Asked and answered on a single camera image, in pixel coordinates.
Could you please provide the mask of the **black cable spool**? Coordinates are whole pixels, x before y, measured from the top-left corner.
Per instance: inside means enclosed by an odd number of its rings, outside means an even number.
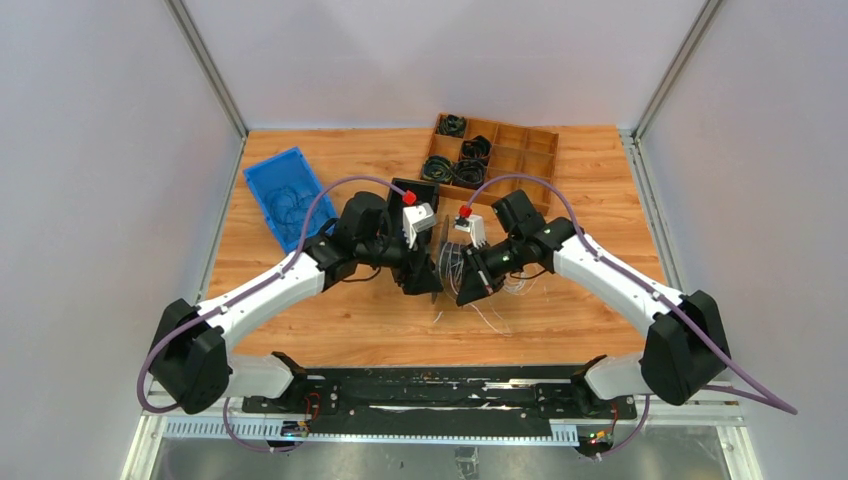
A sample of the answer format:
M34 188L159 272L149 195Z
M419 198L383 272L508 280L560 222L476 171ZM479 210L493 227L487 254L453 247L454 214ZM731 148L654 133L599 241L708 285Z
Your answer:
M463 271L463 245L451 242L448 239L453 229L453 220L449 215L446 215L441 224L438 242L433 252L436 273L439 276L443 290L431 294L430 300L432 305L437 303L440 296L447 295L455 300L459 293Z

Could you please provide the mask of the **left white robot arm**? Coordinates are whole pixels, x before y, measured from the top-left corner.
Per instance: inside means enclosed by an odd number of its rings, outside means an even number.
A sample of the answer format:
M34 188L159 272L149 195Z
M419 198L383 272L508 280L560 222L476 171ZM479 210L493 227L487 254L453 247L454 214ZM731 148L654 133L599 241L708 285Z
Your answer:
M298 411L307 389L292 362L277 354L240 356L233 349L285 309L350 282L361 265L391 270L406 295L441 292L427 242L435 212L411 191L401 201L402 208L391 212L387 200L360 191L339 217L263 274L199 305L173 301L163 310L141 373L151 375L186 414L224 397L251 396L267 397L283 413Z

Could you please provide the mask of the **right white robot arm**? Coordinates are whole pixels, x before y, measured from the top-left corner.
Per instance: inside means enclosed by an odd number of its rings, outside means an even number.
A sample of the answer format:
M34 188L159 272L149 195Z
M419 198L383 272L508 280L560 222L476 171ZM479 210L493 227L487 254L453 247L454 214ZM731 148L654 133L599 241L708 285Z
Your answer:
M462 252L458 305L499 292L507 275L537 264L594 294L645 338L641 352L601 355L572 374L571 400L580 414L598 416L612 399L630 395L656 395L681 405L726 369L728 342L709 294L684 294L643 275L571 220L546 220L522 190L492 208L506 234L494 245L484 238L481 217L468 207L455 220L456 229L471 238Z

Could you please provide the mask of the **black plastic bin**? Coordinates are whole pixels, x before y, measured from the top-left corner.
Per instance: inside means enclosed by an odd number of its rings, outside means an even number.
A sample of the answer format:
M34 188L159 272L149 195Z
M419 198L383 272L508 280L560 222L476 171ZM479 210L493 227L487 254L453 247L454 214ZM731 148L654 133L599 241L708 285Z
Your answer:
M391 183L397 186L402 192L411 191L414 193L416 199L419 202L428 203L434 213L438 211L440 186L437 183L398 177L393 178ZM402 220L402 208L405 206L405 203L402 200L402 195L393 189L389 189L386 200L388 204L387 210L392 220L392 224L395 227L400 227Z

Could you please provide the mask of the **wooden compartment tray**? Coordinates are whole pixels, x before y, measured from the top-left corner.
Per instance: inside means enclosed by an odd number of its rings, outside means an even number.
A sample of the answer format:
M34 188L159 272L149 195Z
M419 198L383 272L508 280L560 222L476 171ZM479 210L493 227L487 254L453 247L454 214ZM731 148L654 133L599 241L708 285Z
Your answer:
M548 183L554 180L560 135L550 129L440 113L430 133L426 154L418 168L419 178L421 179L422 166L430 155L444 156L455 165L461 160L462 142L477 135L485 136L492 143L485 182L497 177L508 178L486 188L475 201L490 205L498 198L521 189L538 210L547 213L552 193L528 178L537 177ZM454 186L452 183L437 184L440 186L440 195L453 200L466 201L475 191Z

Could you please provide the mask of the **blue plastic bin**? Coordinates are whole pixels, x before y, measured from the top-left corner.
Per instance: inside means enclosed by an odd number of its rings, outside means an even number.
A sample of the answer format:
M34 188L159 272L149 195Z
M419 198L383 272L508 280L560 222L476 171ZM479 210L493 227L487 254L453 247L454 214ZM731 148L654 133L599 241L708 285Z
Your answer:
M245 168L243 176L271 234L286 254L292 253L307 211L323 190L306 157L293 147Z

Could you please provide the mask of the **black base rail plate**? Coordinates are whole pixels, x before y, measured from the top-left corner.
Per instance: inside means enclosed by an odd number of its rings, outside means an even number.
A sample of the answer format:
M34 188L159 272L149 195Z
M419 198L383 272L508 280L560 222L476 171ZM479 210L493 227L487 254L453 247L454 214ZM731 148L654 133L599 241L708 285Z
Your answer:
M303 414L316 434L527 438L552 421L633 420L630 397L590 405L570 383L575 365L311 368L278 399L252 396L244 413Z

